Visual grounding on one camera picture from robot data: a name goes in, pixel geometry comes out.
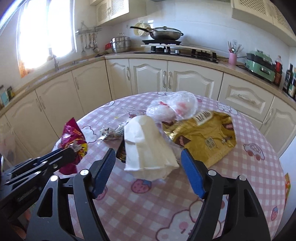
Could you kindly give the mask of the gas stove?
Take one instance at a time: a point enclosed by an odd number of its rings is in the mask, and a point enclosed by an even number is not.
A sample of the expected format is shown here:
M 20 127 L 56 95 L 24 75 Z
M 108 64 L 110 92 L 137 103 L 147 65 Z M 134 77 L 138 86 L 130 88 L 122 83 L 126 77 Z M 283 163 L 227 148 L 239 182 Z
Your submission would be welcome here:
M 138 54 L 159 54 L 159 55 L 172 55 L 187 58 L 199 59 L 212 63 L 219 63 L 217 54 L 209 49 L 202 47 L 182 45 L 181 41 L 172 40 L 143 40 L 141 47 L 144 49 Z

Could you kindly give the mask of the pink utensil holder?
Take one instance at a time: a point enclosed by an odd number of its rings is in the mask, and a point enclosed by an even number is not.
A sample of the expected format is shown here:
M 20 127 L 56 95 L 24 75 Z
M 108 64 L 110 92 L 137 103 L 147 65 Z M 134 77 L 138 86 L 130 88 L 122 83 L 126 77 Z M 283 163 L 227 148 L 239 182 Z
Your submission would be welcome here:
M 239 44 L 236 40 L 233 40 L 232 42 L 228 41 L 228 51 L 229 51 L 228 63 L 230 65 L 237 64 L 238 54 L 241 53 L 242 50 L 243 50 L 242 45 Z

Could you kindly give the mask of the magenta snack wrapper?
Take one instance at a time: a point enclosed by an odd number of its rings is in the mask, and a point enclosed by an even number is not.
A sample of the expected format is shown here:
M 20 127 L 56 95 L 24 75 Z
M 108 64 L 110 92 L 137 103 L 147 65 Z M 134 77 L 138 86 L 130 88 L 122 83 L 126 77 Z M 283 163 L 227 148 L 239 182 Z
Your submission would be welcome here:
M 75 152 L 74 160 L 61 167 L 59 170 L 60 173 L 63 175 L 76 174 L 77 165 L 87 154 L 88 145 L 84 134 L 82 133 L 74 118 L 71 118 L 64 125 L 60 147 L 63 149 L 71 147 Z

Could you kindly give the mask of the glass jar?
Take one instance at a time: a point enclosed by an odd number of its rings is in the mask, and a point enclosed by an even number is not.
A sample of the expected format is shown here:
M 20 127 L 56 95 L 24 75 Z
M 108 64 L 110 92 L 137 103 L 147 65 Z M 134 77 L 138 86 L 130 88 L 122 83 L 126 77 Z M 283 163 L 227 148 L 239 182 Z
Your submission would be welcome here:
M 7 93 L 7 90 L 4 88 L 3 85 L 0 87 L 0 98 L 1 98 L 1 103 L 3 106 L 7 106 L 9 104 L 9 96 Z

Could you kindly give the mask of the gold snack bag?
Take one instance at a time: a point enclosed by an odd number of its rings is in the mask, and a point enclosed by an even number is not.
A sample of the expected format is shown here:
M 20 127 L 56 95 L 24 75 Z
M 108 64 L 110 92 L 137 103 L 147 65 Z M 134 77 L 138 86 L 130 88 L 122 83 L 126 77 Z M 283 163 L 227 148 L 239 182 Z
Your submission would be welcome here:
M 188 149 L 207 168 L 236 146 L 232 118 L 226 113 L 201 111 L 188 120 L 162 122 L 163 131 L 175 144 Z

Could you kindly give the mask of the red soda bottle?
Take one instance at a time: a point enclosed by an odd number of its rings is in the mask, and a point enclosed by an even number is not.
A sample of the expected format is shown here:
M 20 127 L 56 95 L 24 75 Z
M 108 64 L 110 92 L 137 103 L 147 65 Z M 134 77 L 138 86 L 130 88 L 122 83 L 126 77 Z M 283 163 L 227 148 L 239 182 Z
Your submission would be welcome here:
M 278 57 L 274 62 L 274 72 L 275 72 L 274 84 L 276 86 L 280 86 L 280 82 L 282 79 L 282 61 L 281 61 L 280 55 L 278 55 Z

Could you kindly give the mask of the green electric cooker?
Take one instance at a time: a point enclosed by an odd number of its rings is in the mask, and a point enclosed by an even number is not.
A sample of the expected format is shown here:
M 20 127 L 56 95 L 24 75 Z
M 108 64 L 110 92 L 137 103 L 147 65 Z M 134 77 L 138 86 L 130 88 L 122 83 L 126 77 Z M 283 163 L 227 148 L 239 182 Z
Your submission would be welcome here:
M 246 69 L 269 82 L 274 82 L 275 71 L 272 59 L 262 51 L 250 51 L 246 53 Z

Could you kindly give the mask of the clear plastic bag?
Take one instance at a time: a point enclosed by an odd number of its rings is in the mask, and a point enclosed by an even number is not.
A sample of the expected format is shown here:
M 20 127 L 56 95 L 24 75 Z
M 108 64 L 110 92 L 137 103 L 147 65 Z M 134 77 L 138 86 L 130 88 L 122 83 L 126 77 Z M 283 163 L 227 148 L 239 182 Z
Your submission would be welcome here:
M 192 118 L 198 109 L 196 96 L 188 91 L 177 91 L 153 100 L 146 115 L 155 122 L 182 121 Z

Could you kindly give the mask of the hanging utensil rack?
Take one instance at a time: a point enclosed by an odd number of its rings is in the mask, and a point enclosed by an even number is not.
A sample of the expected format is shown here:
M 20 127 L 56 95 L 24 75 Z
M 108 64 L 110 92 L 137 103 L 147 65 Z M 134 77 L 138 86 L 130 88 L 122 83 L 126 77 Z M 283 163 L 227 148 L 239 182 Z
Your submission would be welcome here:
M 91 50 L 93 53 L 98 54 L 100 49 L 97 42 L 97 34 L 102 30 L 102 27 L 87 27 L 84 21 L 81 22 L 81 27 L 75 32 L 79 36 L 81 43 L 81 56 L 87 56 L 87 50 Z

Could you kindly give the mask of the white paper tissue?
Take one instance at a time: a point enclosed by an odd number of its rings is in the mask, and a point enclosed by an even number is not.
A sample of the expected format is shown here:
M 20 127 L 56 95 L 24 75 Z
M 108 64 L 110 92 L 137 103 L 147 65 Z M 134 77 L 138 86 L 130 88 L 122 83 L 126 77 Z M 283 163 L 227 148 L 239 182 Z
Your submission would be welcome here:
M 125 171 L 134 178 L 147 181 L 165 179 L 180 167 L 173 150 L 149 116 L 132 118 L 125 126 L 124 140 Z

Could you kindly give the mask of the kitchen faucet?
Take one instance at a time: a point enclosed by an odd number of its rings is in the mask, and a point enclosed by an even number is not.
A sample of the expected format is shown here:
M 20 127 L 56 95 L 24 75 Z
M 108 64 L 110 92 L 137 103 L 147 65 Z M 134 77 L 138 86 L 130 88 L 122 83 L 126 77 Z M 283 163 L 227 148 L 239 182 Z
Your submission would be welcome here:
M 52 52 L 52 48 L 49 48 L 49 57 L 47 58 L 47 61 L 51 61 L 53 60 L 54 61 L 54 68 L 55 68 L 55 71 L 59 71 L 59 62 L 57 62 L 56 60 L 56 55 L 53 54 Z

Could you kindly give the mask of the pink checkered tablecloth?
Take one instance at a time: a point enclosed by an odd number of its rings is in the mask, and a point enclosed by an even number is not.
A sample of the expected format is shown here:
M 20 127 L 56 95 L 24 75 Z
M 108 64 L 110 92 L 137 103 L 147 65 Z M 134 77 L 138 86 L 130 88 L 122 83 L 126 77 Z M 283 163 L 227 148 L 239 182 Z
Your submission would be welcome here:
M 77 121 L 88 143 L 88 152 L 77 165 L 88 169 L 120 140 L 100 142 L 99 132 L 108 123 L 142 115 L 163 95 L 148 92 L 111 101 Z M 224 112 L 232 117 L 235 148 L 213 166 L 220 175 L 244 175 L 251 184 L 274 236 L 285 208 L 285 178 L 277 153 L 259 129 L 242 113 L 221 102 L 198 96 L 199 110 Z M 155 181 L 136 179 L 116 161 L 103 193 L 94 201 L 111 240 L 186 240 L 196 223 L 202 200 L 193 192 L 182 168 Z

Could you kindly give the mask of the frying pan with lid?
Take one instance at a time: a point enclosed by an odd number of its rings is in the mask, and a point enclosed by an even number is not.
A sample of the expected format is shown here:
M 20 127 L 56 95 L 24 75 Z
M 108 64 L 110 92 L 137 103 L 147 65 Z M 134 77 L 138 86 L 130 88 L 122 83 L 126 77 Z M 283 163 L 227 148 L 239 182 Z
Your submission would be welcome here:
M 149 33 L 154 40 L 176 41 L 184 35 L 180 30 L 169 28 L 166 26 L 158 27 L 158 28 L 141 28 L 141 27 L 131 26 L 130 28 L 145 31 Z

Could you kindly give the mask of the cream base cabinets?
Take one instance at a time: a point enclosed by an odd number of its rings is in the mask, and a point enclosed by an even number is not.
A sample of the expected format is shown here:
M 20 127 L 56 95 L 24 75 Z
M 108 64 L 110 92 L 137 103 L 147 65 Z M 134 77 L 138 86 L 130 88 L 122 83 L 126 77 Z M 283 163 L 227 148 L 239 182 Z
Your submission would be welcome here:
M 241 65 L 162 55 L 100 57 L 36 80 L 14 101 L 36 92 L 38 106 L 46 113 L 50 106 L 47 93 L 60 84 L 74 89 L 84 113 L 130 95 L 184 90 L 215 99 L 247 116 L 278 155 L 295 139 L 295 101 Z

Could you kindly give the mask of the stainless steel pot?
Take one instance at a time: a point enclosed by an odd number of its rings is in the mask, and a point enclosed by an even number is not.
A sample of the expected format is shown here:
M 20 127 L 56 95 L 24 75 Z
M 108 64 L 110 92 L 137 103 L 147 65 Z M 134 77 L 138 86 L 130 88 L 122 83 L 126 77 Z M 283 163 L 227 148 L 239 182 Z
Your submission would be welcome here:
M 128 52 L 131 49 L 131 38 L 125 33 L 119 33 L 117 37 L 112 38 L 111 48 L 113 53 Z

